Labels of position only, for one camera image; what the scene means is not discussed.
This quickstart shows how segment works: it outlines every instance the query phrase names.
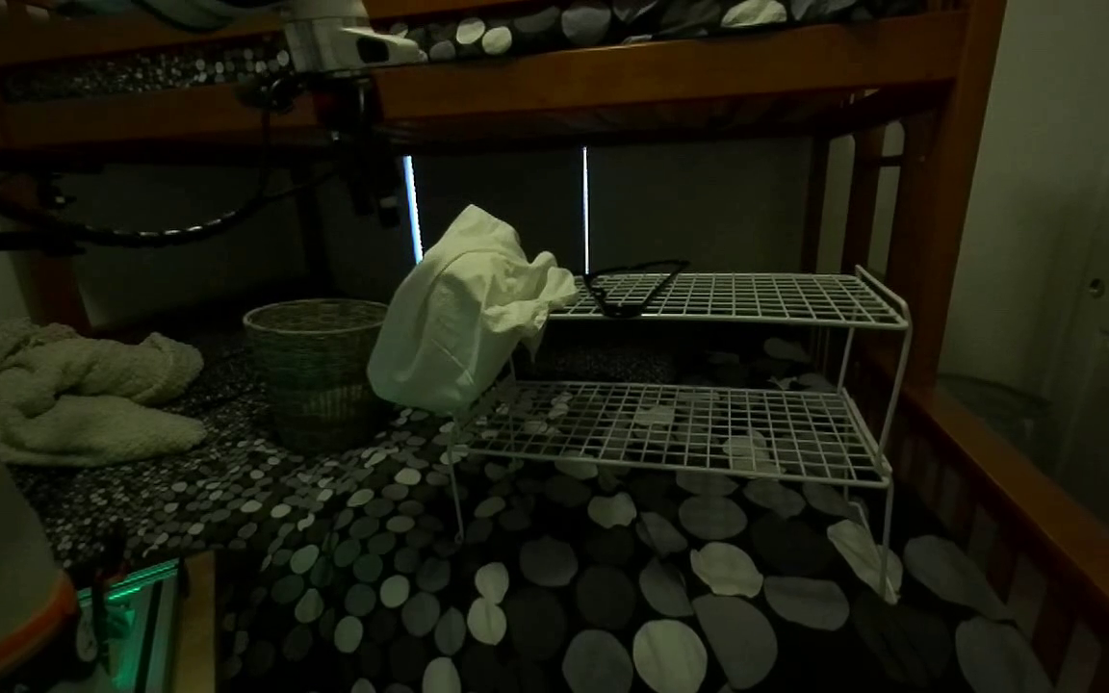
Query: bed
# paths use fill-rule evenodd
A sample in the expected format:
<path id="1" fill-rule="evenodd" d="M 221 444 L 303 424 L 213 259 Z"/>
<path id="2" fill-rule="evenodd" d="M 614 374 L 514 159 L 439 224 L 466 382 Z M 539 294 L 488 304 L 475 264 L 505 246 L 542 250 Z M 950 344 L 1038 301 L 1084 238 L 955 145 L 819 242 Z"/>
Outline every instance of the bed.
<path id="1" fill-rule="evenodd" d="M 420 23 L 515 5 L 378 0 L 369 7 L 378 23 Z M 228 33 L 179 33 L 144 20 L 106 23 L 102 30 L 34 23 L 23 5 L 7 5 L 0 11 L 0 72 L 278 33 L 271 20 L 240 23 Z M 917 14 L 860 27 L 818 23 L 706 43 L 555 48 L 515 60 L 402 64 L 378 72 L 382 132 L 402 150 L 818 136 L 804 259 L 818 259 L 823 143 L 848 136 L 857 140 L 857 170 L 842 264 L 874 246 L 880 170 L 901 165 L 886 282 L 910 297 L 917 337 L 891 457 L 905 490 L 985 564 L 990 586 L 1012 603 L 1020 600 L 1020 626 L 1043 670 L 1055 682 L 1109 688 L 1109 532 L 936 387 L 996 27 L 1003 0 L 931 0 Z M 882 154 L 882 124 L 905 125 L 899 159 Z M 0 91 L 0 150 L 41 165 L 208 161 L 251 143 L 256 125 L 260 118 L 234 105 L 228 84 L 20 105 Z M 321 140 L 308 105 L 298 105 L 278 132 L 294 150 Z M 34 278 L 47 314 L 83 318 L 62 264 L 38 264 Z M 892 353 L 886 350 L 860 362 L 864 404 L 866 391 L 886 391 L 891 369 Z"/>

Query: crumpled fabric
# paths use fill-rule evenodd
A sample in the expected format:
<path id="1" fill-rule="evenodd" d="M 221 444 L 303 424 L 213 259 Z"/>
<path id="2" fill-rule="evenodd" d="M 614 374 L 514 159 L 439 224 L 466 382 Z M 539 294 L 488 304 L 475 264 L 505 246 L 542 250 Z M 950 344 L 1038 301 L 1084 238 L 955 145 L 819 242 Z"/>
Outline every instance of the crumpled fabric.
<path id="1" fill-rule="evenodd" d="M 52 322 L 0 353 L 0 457 L 16 467 L 106 467 L 179 454 L 208 428 L 153 404 L 179 401 L 203 353 L 165 335 L 85 337 Z"/>
<path id="2" fill-rule="evenodd" d="M 539 344 L 550 306 L 573 297 L 579 282 L 555 255 L 527 261 L 515 228 L 470 202 L 388 301 L 366 364 L 369 387 L 459 414 L 519 344 Z"/>

